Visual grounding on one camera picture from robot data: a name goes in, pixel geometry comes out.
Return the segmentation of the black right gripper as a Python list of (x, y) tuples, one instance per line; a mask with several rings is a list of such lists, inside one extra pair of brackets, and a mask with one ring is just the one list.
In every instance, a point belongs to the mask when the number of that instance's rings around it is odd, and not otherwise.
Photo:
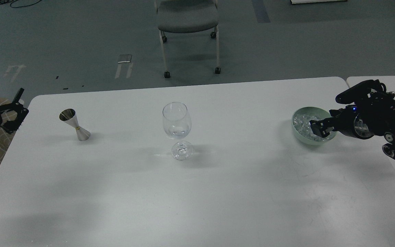
[[(335, 97), (339, 104), (355, 103), (356, 105), (373, 105), (381, 100), (388, 99), (386, 86), (377, 80), (364, 80)], [(356, 105), (347, 105), (345, 108), (332, 109), (331, 117), (321, 120), (310, 120), (310, 128), (314, 135), (326, 138), (332, 131), (340, 132), (345, 136), (367, 140), (374, 136), (368, 125), (360, 117)]]

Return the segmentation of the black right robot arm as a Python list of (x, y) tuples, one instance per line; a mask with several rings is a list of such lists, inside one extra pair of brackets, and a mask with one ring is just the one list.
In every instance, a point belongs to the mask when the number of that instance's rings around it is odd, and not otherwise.
[(323, 138), (333, 131), (362, 140), (383, 136), (382, 151), (395, 160), (395, 92), (388, 92), (379, 80), (364, 80), (335, 100), (345, 108), (330, 110), (329, 118), (311, 120), (312, 132)]

